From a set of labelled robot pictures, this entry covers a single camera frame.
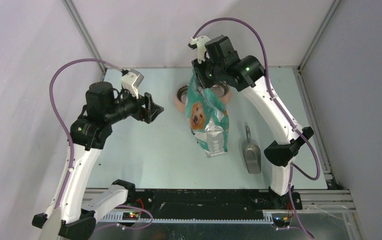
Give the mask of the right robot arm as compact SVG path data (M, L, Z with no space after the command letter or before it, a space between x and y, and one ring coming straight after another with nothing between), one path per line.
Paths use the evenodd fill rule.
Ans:
M302 127L284 107L282 100L270 85L269 77L261 62L253 55L240 58L229 37L221 35L214 39L207 36L191 38L189 48L197 50L192 61L197 82L210 88L224 82L235 88L255 106L270 127L274 141L264 150L272 164L270 204L282 209L290 202L289 177L291 164L302 145L314 132Z

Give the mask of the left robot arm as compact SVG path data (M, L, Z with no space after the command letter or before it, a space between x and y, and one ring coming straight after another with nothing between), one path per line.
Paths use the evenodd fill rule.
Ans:
M32 220L33 226L41 229L42 240L87 240L97 223L113 209L141 211L135 206L135 185L120 179L89 203L83 198L113 124L128 117L150 124L164 109L153 102L149 93L132 95L128 89L117 90L109 82L90 85L85 97L81 114L67 130L68 155L55 196L46 211Z

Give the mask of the green pet food bag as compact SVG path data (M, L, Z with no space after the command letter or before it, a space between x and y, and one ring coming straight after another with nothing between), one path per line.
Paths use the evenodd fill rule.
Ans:
M184 112L191 133L207 157L228 152L229 116L225 104L209 88L199 85L195 75L188 85Z

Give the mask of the metal food scoop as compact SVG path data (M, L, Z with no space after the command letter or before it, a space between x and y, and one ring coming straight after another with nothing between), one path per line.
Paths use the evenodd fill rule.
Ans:
M245 126L246 144L243 147L243 158L249 174L261 173L261 149L251 141L249 126Z

